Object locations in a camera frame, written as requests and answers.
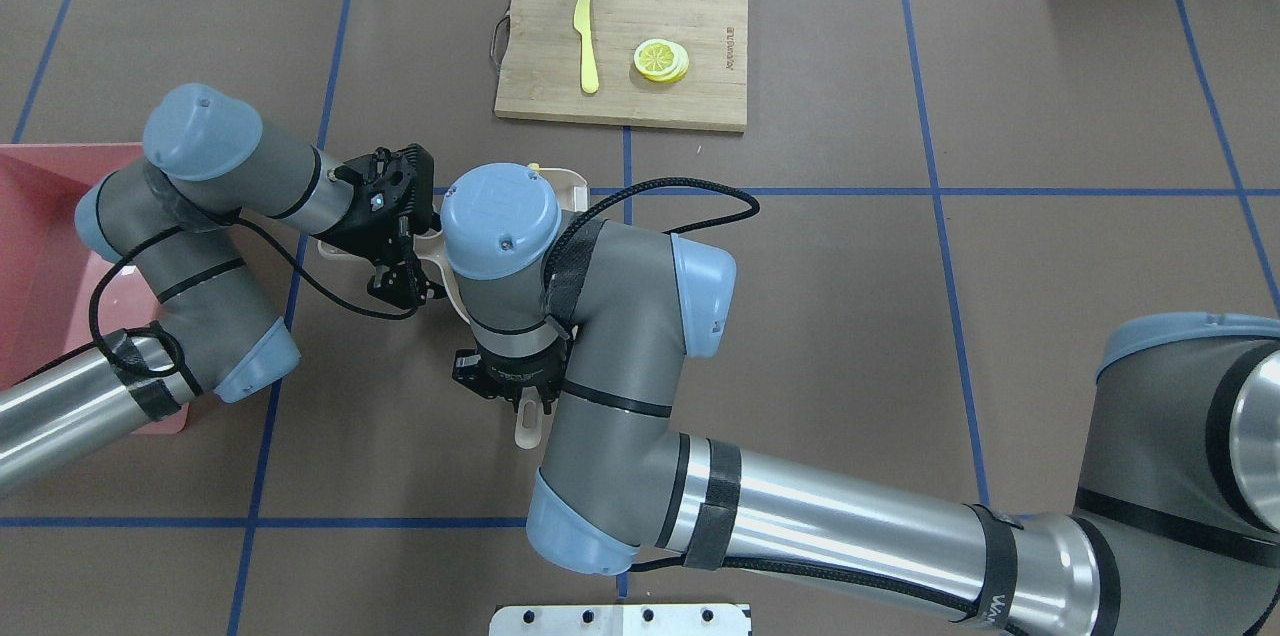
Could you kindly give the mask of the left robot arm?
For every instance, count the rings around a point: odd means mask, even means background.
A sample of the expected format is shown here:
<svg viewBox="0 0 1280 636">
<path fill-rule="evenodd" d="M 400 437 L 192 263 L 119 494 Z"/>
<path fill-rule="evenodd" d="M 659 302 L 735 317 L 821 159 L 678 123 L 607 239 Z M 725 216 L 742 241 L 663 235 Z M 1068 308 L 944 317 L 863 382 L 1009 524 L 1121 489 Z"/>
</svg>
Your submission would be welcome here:
<svg viewBox="0 0 1280 636">
<path fill-rule="evenodd" d="M 440 227 L 421 145 L 339 161 L 250 102 L 187 83 L 147 118 L 141 148 L 77 203 L 79 239 L 108 271 L 90 293 L 87 343 L 3 393 L 4 495 L 200 395 L 239 402 L 298 366 L 232 229 L 362 317 L 408 320 L 445 294 L 415 244 Z"/>
</svg>

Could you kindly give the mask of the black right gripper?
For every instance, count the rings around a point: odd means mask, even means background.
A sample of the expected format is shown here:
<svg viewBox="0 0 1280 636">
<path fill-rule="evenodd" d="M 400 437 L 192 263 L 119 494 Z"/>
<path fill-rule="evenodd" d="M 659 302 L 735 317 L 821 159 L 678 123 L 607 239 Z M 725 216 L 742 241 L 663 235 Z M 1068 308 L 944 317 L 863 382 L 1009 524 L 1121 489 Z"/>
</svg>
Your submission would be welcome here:
<svg viewBox="0 0 1280 636">
<path fill-rule="evenodd" d="M 451 378 L 486 401 L 502 399 L 518 407 L 524 392 L 534 389 L 541 407 L 553 407 L 563 389 L 568 354 L 567 340 L 553 340 L 524 357 L 497 354 L 476 344 L 454 353 Z"/>
</svg>

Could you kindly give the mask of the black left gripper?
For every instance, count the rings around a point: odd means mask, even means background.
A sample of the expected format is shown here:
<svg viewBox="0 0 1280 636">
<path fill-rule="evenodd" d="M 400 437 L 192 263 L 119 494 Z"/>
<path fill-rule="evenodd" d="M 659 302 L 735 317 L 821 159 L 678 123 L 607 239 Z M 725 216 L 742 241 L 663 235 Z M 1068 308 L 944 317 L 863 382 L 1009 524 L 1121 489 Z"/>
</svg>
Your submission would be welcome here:
<svg viewBox="0 0 1280 636">
<path fill-rule="evenodd" d="M 440 227 L 433 206 L 435 161 L 421 145 L 379 147 L 333 171 L 352 186 L 349 209 L 330 229 L 330 244 L 375 264 L 367 294 L 396 308 L 419 308 L 447 298 L 439 282 L 426 275 L 421 258 L 404 256 L 416 235 Z"/>
</svg>

